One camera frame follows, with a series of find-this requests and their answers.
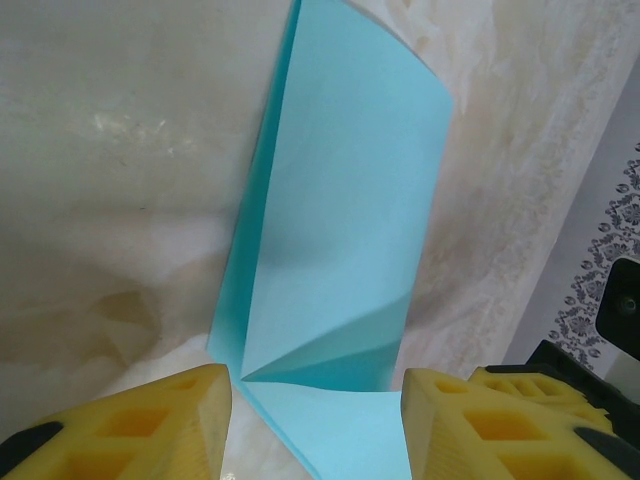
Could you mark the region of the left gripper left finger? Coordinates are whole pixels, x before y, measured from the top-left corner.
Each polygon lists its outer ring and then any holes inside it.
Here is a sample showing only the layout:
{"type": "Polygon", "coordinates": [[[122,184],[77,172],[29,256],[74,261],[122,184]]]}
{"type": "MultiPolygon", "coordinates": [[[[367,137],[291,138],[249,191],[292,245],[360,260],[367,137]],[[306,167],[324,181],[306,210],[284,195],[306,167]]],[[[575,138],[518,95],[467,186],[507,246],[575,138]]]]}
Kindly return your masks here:
{"type": "Polygon", "coordinates": [[[0,480],[219,480],[232,411],[206,364],[53,415],[0,443],[0,480]]]}

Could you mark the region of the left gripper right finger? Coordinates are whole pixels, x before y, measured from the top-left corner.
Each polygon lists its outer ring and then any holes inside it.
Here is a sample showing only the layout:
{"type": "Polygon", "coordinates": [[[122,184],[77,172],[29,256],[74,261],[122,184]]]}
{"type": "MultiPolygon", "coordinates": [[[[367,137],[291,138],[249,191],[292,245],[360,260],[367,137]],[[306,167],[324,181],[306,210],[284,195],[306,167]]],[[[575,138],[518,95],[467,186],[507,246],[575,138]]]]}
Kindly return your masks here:
{"type": "Polygon", "coordinates": [[[404,374],[412,480],[640,480],[640,450],[587,420],[430,369],[404,374]]]}

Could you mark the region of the light blue paper sheet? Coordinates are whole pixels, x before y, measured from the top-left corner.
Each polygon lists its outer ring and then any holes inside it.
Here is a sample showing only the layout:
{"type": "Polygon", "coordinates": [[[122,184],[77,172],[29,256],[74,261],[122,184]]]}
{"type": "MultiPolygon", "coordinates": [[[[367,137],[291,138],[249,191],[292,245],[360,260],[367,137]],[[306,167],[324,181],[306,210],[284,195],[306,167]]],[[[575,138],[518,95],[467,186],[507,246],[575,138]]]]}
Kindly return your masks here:
{"type": "Polygon", "coordinates": [[[453,100],[346,0],[293,0],[207,345],[314,480],[411,480],[391,388],[453,100]]]}

